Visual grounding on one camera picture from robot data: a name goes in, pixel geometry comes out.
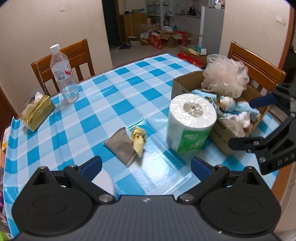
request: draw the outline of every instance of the dining table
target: dining table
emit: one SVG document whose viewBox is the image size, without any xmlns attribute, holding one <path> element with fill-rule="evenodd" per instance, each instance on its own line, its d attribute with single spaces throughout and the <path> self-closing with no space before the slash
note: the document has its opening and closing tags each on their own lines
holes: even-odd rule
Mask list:
<svg viewBox="0 0 296 241">
<path fill-rule="evenodd" d="M 56 108 L 32 132 L 13 118 L 4 169 L 4 205 L 11 234 L 19 231 L 11 209 L 22 188 L 39 166 L 63 170 L 100 156 L 117 195 L 174 195 L 177 198 L 200 180 L 191 172 L 192 154 L 168 148 L 165 137 L 174 78 L 202 69 L 170 54 L 136 61 L 78 83 L 79 99 L 67 103 L 59 93 Z M 252 136 L 266 137 L 278 127 L 266 114 Z M 127 134 L 139 126 L 146 131 L 142 158 L 126 167 L 105 145 L 119 128 Z M 259 167 L 255 154 L 236 151 L 225 155 L 211 139 L 196 154 L 210 165 L 241 171 Z M 262 176 L 280 199 L 280 171 Z"/>
</svg>

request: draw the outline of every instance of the toilet paper roll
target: toilet paper roll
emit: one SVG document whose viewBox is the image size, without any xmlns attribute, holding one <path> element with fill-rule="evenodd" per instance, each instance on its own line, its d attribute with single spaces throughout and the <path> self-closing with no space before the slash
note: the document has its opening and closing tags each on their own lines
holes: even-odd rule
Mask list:
<svg viewBox="0 0 296 241">
<path fill-rule="evenodd" d="M 194 94 L 176 96 L 170 103 L 167 143 L 177 152 L 199 150 L 217 120 L 214 107 Z"/>
</svg>

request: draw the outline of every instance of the wooden door frame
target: wooden door frame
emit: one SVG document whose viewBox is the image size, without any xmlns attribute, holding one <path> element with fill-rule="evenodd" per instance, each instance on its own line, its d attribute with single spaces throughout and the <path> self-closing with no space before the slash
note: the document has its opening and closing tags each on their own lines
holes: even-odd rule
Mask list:
<svg viewBox="0 0 296 241">
<path fill-rule="evenodd" d="M 1 86 L 0 86 L 0 102 L 2 103 L 3 107 L 6 109 L 6 111 L 14 116 L 14 118 L 18 117 L 17 112 L 12 107 L 11 103 L 7 99 L 6 95 L 4 94 Z"/>
<path fill-rule="evenodd" d="M 283 69 L 288 52 L 291 47 L 291 43 L 293 40 L 294 35 L 294 27 L 295 27 L 295 9 L 290 6 L 290 17 L 289 17 L 289 23 L 288 23 L 288 31 L 287 31 L 287 38 L 283 49 L 283 54 L 281 56 L 281 60 L 279 62 L 279 69 Z"/>
<path fill-rule="evenodd" d="M 115 11 L 116 11 L 116 20 L 117 20 L 117 29 L 118 29 L 118 35 L 119 35 L 119 40 L 122 41 L 121 35 L 122 35 L 122 28 L 120 24 L 120 19 L 119 19 L 119 5 L 118 5 L 118 0 L 114 0 L 115 2 Z"/>
</svg>

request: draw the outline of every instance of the wall outlet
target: wall outlet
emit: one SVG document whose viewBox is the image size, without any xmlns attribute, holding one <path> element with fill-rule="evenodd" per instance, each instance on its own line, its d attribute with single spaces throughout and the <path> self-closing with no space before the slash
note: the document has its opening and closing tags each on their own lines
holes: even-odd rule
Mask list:
<svg viewBox="0 0 296 241">
<path fill-rule="evenodd" d="M 279 22 L 279 23 L 282 23 L 283 22 L 283 19 L 280 15 L 276 15 L 276 21 Z"/>
<path fill-rule="evenodd" d="M 62 11 L 65 11 L 66 10 L 66 4 L 62 5 L 62 6 L 59 6 L 59 11 L 62 12 Z"/>
</svg>

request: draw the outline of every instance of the white bottle cap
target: white bottle cap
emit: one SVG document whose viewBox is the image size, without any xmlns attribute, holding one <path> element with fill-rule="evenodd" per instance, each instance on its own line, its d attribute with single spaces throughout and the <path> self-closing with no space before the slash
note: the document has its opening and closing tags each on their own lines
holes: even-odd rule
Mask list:
<svg viewBox="0 0 296 241">
<path fill-rule="evenodd" d="M 50 48 L 51 53 L 56 53 L 60 50 L 59 44 L 52 45 Z"/>
</svg>

